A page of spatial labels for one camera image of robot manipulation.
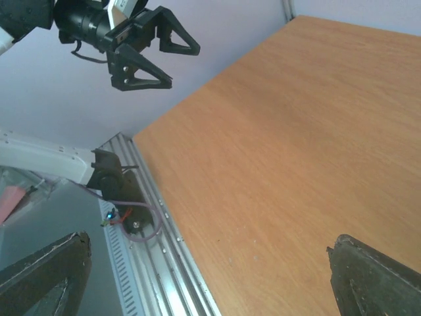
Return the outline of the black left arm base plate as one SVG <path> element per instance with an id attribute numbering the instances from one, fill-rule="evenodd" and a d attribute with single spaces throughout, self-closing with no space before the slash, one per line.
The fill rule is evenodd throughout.
<path id="1" fill-rule="evenodd" d="M 118 201 L 142 202 L 145 203 L 143 192 L 137 182 L 136 174 L 133 170 L 128 170 L 123 174 L 124 185 L 122 187 L 122 197 Z M 129 234 L 140 233 L 144 228 L 155 226 L 151 211 L 144 206 L 129 205 L 131 214 L 124 221 L 123 227 Z"/>

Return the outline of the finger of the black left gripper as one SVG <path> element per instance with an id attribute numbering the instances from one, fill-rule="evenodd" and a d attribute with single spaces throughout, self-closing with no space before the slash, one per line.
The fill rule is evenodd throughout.
<path id="1" fill-rule="evenodd" d="M 172 78 L 131 45 L 122 44 L 107 51 L 112 87 L 120 91 L 169 90 Z"/>
<path id="2" fill-rule="evenodd" d="M 200 45 L 181 25 L 174 13 L 159 6 L 157 9 L 144 9 L 145 29 L 147 38 L 144 47 L 150 47 L 155 38 L 159 38 L 159 50 L 165 53 L 179 55 L 198 55 Z M 180 45 L 172 41 L 172 34 L 177 34 L 186 45 Z"/>

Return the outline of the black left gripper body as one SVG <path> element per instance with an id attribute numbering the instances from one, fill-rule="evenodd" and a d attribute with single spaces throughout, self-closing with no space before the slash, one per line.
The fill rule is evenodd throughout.
<path id="1" fill-rule="evenodd" d="M 115 51 L 122 44 L 131 45 L 137 52 L 145 48 L 145 6 L 129 19 L 111 29 L 107 15 L 109 1 L 57 1 L 54 21 L 62 44 L 76 44 L 77 54 L 82 44 L 88 44 L 100 53 Z"/>

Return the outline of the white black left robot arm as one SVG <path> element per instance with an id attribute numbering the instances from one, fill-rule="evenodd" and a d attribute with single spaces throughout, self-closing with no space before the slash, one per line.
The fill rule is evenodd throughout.
<path id="1" fill-rule="evenodd" d="M 169 89 L 172 78 L 142 55 L 154 39 L 165 53 L 196 56 L 200 45 L 166 7 L 145 1 L 2 1 L 1 51 L 36 28 L 56 26 L 63 44 L 89 44 L 107 58 L 111 84 L 122 91 Z M 51 174 L 99 190 L 118 206 L 143 206 L 138 188 L 125 178 L 118 156 L 102 149 L 64 149 L 4 132 L 1 164 Z"/>

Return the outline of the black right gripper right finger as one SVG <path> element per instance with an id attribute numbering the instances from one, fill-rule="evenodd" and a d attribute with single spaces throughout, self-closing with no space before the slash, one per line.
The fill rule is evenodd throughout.
<path id="1" fill-rule="evenodd" d="M 420 314 L 420 273 L 348 234 L 326 251 L 341 315 Z"/>

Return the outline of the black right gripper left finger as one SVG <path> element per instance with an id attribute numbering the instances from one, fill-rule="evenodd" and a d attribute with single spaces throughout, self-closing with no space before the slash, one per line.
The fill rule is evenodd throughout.
<path id="1" fill-rule="evenodd" d="M 77 315 L 91 266 L 86 232 L 54 241 L 1 270 L 1 314 Z"/>

